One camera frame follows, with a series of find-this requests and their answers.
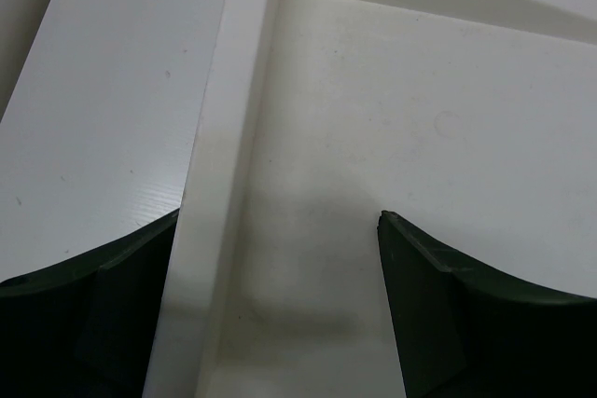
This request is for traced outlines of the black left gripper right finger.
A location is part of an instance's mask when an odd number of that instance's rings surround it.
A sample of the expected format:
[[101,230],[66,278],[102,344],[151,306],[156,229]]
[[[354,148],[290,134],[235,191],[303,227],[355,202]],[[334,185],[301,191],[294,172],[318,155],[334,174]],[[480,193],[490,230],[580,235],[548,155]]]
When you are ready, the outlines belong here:
[[592,397],[596,302],[493,268],[397,213],[378,227],[409,397]]

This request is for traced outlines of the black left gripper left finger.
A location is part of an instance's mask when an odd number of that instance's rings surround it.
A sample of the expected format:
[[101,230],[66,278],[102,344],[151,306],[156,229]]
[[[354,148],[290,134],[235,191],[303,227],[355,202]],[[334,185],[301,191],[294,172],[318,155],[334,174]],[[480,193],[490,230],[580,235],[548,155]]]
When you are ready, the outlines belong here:
[[142,395],[177,220],[2,281],[2,396]]

